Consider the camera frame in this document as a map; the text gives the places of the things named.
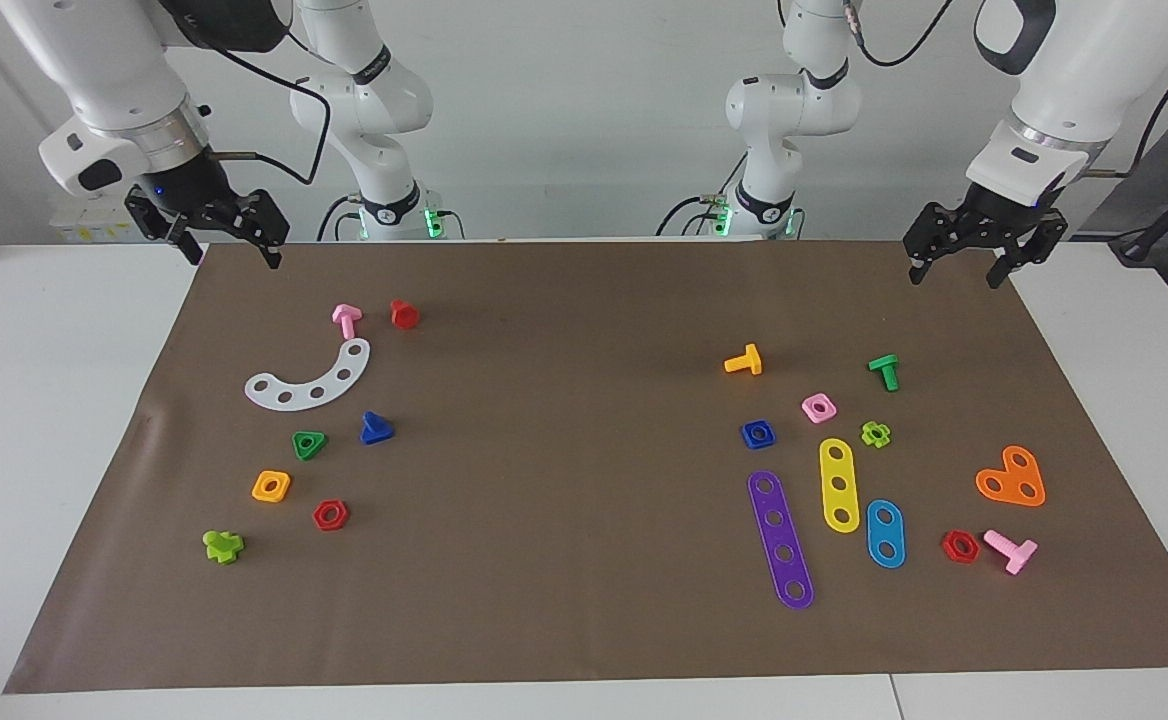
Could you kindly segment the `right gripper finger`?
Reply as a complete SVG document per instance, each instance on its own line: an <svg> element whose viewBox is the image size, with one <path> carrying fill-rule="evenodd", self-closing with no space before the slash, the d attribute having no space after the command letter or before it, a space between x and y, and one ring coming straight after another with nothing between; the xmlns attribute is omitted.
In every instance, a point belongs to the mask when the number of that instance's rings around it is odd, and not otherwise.
<svg viewBox="0 0 1168 720"><path fill-rule="evenodd" d="M123 206L146 240L160 241L178 249L192 266L197 266L203 259L203 249L187 229L188 219L181 214L168 219L168 215L145 195L139 184L133 184L131 191L123 198Z"/></svg>
<svg viewBox="0 0 1168 720"><path fill-rule="evenodd" d="M227 206L225 231L253 245L270 270L281 268L281 249L290 223L267 191L232 196Z"/></svg>

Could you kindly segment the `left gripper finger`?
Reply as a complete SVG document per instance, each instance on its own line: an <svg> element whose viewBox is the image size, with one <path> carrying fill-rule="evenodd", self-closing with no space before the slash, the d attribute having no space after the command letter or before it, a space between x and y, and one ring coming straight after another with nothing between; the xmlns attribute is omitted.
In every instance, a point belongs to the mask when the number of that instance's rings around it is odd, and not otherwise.
<svg viewBox="0 0 1168 720"><path fill-rule="evenodd" d="M918 286L937 259L969 249L978 231L980 214L967 205L959 205L955 209L945 208L939 202L924 205L901 238L910 259L910 283Z"/></svg>
<svg viewBox="0 0 1168 720"><path fill-rule="evenodd" d="M992 223L990 240L995 240L995 247L1003 254L988 269L987 286L997 290L1020 268L1045 263L1065 231L1068 219L1058 209L1047 210L1033 222Z"/></svg>

